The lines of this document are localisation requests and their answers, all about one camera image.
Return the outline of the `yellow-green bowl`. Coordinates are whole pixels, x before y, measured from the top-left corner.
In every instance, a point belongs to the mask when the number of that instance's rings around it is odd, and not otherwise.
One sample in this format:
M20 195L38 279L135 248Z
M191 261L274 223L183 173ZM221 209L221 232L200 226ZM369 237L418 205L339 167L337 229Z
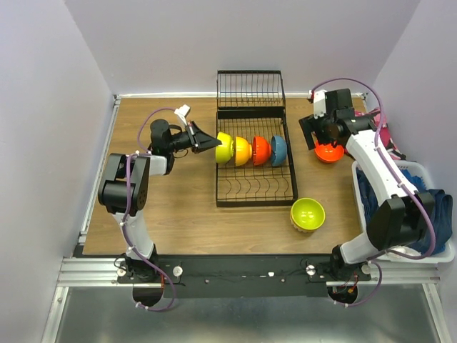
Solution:
M215 160L217 164L225 164L234 155L233 137L220 131L216 137L221 143L215 149Z

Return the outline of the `orange-yellow bowl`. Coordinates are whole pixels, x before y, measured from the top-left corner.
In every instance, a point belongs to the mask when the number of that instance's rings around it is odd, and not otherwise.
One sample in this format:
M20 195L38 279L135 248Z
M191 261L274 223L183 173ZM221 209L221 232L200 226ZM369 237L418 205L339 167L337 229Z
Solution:
M252 157L252 146L243 137L235 138L235 166L243 166Z

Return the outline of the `blue bowl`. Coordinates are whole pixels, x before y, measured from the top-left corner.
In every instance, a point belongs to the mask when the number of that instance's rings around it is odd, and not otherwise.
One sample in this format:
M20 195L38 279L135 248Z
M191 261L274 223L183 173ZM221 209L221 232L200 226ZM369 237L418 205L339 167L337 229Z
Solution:
M282 136L273 135L271 138L271 166L280 166L287 157L287 143Z

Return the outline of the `black wire dish rack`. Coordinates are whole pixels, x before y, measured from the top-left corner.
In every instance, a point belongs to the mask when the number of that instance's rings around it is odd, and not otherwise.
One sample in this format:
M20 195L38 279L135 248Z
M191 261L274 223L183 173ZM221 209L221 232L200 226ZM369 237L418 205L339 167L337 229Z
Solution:
M216 132L233 146L216 157L218 207L288 206L298 198L279 70L220 70Z

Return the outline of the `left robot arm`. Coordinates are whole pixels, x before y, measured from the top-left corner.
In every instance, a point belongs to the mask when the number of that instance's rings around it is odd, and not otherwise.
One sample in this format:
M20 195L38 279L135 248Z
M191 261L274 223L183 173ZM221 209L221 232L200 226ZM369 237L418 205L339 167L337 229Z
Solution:
M149 177L170 174L174 154L213 149L221 141L201 131L194 121L184 127L157 119L150 125L151 144L145 154L112 153L101 177L98 201L118 224L126 242L124 263L118 267L125 277L142 282L159 279L156 245L147 232L143 209L149 191Z

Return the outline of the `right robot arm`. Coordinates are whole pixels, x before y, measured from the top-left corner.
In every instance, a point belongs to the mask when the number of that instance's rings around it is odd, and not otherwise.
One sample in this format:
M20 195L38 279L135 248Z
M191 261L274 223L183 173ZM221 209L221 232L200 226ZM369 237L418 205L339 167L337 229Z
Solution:
M407 257L398 247L431 239L425 255L435 249L431 221L435 201L420 192L403 175L380 138L381 123L375 114L356 115L349 89L313 90L308 100L313 113L299 124L309 149L317 144L342 146L358 162L371 185L378 208L356 238L333 248L328 263L330 275L338 280L353 274L355 266L386 253Z

